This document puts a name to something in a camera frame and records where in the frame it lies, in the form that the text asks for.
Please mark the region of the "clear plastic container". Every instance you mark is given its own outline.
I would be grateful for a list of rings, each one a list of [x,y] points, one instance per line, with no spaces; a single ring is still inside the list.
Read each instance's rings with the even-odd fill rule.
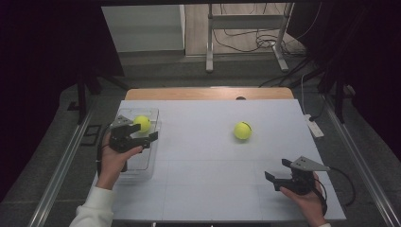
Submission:
[[[145,115],[149,118],[151,126],[147,132],[135,132],[132,137],[147,137],[150,133],[159,132],[161,123],[159,122],[159,110],[156,108],[121,108],[116,117],[123,115],[132,121],[137,115]],[[153,175],[155,155],[157,150],[157,140],[150,143],[149,148],[132,156],[123,167],[122,173],[117,180],[118,184],[132,184],[149,180]]]

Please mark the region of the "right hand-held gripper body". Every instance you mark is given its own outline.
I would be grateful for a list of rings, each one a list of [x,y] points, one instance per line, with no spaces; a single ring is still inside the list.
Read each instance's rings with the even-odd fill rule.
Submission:
[[[291,164],[290,179],[276,179],[274,189],[279,191],[281,187],[287,188],[297,195],[306,195],[312,191],[315,185],[314,172],[329,171],[328,166],[324,166],[313,160],[301,156]]]

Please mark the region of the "person's right hand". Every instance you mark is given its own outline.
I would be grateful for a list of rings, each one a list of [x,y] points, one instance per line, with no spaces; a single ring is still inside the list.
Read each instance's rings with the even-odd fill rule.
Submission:
[[[284,187],[280,191],[298,205],[309,227],[331,227],[323,215],[321,200],[314,192],[300,196]]]

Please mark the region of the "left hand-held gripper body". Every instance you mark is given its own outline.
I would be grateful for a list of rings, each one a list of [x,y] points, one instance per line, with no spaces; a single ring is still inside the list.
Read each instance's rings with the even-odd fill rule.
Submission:
[[[111,134],[109,137],[110,147],[124,153],[136,147],[149,148],[148,137],[133,138],[133,133],[128,133],[128,126],[134,125],[131,120],[123,115],[119,115],[110,125]]]

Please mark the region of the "black metal stand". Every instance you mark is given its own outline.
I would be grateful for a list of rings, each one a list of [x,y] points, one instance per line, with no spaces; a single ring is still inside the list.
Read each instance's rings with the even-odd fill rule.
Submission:
[[[84,71],[80,71],[77,74],[77,91],[78,101],[71,102],[68,106],[68,111],[78,111],[78,124],[80,125],[88,113],[87,101],[86,101],[86,90],[93,95],[99,95],[102,91],[101,85],[98,78],[103,78],[109,81],[111,84],[128,91],[131,87],[123,81],[113,77],[109,74],[102,72],[98,68],[90,68]]]
[[[332,88],[335,88],[334,94],[334,113],[340,123],[344,122],[343,119],[343,99],[344,99],[344,74],[340,67],[330,62],[324,67],[324,76],[318,85],[318,91],[321,94],[327,95]]]

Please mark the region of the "white table board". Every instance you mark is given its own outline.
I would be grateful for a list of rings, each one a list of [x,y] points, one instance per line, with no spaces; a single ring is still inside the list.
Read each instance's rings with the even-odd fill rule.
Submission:
[[[302,219],[275,191],[269,172],[287,178],[281,161],[321,156],[295,99],[124,101],[121,108],[156,108],[161,130],[153,176],[114,188],[117,220],[274,222]],[[237,139],[247,122],[252,135]]]

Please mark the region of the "white metal desk frame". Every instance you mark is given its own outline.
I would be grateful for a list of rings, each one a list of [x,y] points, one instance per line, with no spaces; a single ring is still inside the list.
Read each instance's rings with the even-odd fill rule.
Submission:
[[[208,5],[208,35],[206,51],[206,72],[211,73],[214,70],[213,54],[213,31],[215,29],[278,29],[278,37],[272,51],[283,72],[288,71],[288,65],[283,57],[281,44],[288,27],[289,16],[292,10],[292,3],[286,3],[282,15],[214,15],[212,5]]]

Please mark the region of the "white power strip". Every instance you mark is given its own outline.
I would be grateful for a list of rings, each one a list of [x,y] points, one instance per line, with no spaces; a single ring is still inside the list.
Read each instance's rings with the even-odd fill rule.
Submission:
[[[311,119],[310,114],[305,115],[305,122],[306,122],[307,126],[309,127],[309,130],[313,137],[315,137],[315,138],[324,137],[323,131],[320,129],[318,124],[314,120]]]

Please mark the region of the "dark curtain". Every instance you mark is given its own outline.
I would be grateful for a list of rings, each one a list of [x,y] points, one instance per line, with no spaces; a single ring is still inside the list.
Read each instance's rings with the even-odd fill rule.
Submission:
[[[97,0],[0,0],[0,201],[78,76],[122,76]]]
[[[353,104],[401,161],[401,0],[305,0],[291,13],[288,34],[325,65],[351,35],[340,74],[356,92]]]

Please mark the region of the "white cabinet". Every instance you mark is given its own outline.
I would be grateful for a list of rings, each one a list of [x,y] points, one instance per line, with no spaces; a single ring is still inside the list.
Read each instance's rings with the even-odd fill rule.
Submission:
[[[102,7],[118,52],[184,50],[183,5]]]

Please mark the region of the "aluminium floor rail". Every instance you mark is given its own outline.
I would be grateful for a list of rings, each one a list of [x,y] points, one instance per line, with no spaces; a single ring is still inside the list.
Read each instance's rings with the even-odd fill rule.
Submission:
[[[364,181],[370,195],[373,198],[375,206],[377,207],[381,217],[384,219],[388,227],[401,227],[401,218],[395,214],[395,210],[391,201],[385,195],[382,186],[373,175],[372,170],[368,167],[368,163],[363,158],[355,140],[352,138],[350,132],[344,123],[341,123],[335,114],[333,102],[322,96],[327,113],[333,122],[341,140],[343,141],[346,149],[351,156],[351,159],[358,171],[362,181]]]
[[[50,214],[54,202],[61,190],[65,176],[72,164],[79,147],[79,143],[85,133],[91,118],[93,116],[93,108],[90,108],[88,113],[82,118],[80,123],[76,126],[72,138],[60,158],[55,172],[53,173],[50,181],[38,203],[35,211],[27,225],[27,227],[44,227],[45,222]]]

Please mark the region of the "person's left hand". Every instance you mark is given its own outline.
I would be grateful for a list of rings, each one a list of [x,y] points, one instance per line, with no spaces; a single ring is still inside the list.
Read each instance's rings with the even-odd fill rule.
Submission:
[[[119,153],[109,146],[109,140],[110,134],[107,133],[101,146],[101,170],[96,187],[112,190],[125,163],[132,156],[140,153],[143,148],[135,147],[126,152]]]

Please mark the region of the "yellow tennis ball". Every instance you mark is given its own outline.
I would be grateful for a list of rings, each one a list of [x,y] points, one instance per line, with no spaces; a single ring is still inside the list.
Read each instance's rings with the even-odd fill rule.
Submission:
[[[247,140],[252,135],[252,128],[247,122],[238,122],[234,127],[234,135],[237,139]]]
[[[133,124],[139,124],[140,125],[140,132],[147,132],[150,129],[151,123],[148,117],[145,115],[137,115],[133,119]]]

